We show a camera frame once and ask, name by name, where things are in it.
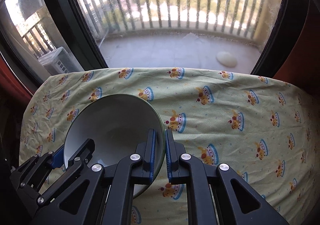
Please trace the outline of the left red curtain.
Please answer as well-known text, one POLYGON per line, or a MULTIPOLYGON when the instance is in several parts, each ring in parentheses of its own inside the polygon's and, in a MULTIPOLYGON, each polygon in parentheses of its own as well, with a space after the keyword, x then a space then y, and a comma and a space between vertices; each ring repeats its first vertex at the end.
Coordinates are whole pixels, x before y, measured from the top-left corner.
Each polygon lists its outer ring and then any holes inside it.
POLYGON ((24 105, 28 105, 32 98, 32 94, 28 88, 18 79, 7 61, 1 54, 1 88, 9 95, 24 105))

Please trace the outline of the right red curtain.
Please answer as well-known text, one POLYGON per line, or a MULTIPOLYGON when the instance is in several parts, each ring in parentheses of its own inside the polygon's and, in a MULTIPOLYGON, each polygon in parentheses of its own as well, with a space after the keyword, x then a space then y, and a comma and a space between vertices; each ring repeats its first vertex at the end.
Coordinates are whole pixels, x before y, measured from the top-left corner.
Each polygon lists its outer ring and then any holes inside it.
POLYGON ((313 1, 294 48, 273 78, 319 95, 319 10, 313 1))

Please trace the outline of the balcony metal railing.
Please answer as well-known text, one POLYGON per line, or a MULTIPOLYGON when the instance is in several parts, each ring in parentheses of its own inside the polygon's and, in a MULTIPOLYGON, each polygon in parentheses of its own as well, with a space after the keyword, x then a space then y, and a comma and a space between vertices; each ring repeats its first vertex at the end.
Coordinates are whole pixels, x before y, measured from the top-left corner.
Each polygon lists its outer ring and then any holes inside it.
POLYGON ((94 42, 139 31, 202 31, 262 47, 268 0, 18 0, 28 18, 47 4, 59 14, 74 13, 75 23, 94 42))

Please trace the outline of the black window frame post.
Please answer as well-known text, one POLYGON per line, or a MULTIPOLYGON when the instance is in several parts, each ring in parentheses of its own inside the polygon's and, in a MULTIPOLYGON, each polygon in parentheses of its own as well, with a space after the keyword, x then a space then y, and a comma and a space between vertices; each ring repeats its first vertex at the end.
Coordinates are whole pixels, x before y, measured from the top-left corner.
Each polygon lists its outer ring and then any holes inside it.
POLYGON ((77 0, 44 0, 67 46, 84 70, 107 68, 77 0))

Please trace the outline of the white air conditioner unit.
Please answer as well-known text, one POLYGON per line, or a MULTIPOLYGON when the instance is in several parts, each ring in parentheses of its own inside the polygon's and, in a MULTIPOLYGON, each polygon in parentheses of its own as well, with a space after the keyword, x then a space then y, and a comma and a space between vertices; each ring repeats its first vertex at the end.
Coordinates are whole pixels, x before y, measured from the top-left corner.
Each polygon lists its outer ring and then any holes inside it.
POLYGON ((75 56, 66 51, 64 47, 59 47, 38 58, 38 62, 51 74, 67 74, 72 72, 82 72, 84 69, 75 56))

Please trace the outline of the floral ceramic bowl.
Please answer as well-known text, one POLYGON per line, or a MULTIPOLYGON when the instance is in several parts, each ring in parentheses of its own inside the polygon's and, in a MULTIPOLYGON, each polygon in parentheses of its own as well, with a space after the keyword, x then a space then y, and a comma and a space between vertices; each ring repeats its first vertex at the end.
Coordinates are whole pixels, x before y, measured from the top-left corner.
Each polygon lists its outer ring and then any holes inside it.
POLYGON ((156 132, 156 177, 163 165, 165 135, 161 117, 152 105, 134 95, 114 94, 102 97, 86 106, 72 121, 64 143, 64 163, 87 140, 93 139, 95 150, 88 166, 104 167, 117 164, 146 142, 150 129, 156 132))

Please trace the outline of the red curtain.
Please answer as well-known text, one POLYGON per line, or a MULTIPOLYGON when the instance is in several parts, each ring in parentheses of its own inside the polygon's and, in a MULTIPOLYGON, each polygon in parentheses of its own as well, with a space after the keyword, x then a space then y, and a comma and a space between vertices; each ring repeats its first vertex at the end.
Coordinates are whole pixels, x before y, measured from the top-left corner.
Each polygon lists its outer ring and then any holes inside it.
POLYGON ((319 10, 313 1, 294 48, 273 78, 319 95, 319 10))
POLYGON ((28 88, 18 79, 7 61, 1 54, 1 88, 9 95, 24 105, 28 105, 32 98, 32 94, 28 88))

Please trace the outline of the yellow printed tablecloth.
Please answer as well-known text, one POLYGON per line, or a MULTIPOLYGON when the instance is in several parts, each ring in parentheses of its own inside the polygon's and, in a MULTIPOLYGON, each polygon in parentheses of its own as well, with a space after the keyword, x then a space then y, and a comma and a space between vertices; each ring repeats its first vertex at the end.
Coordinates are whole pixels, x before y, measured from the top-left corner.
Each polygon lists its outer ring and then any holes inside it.
POLYGON ((319 199, 319 97, 255 75, 190 68, 107 68, 51 76, 22 120, 20 163, 56 150, 92 102, 129 94, 206 164, 227 163, 290 224, 319 199))

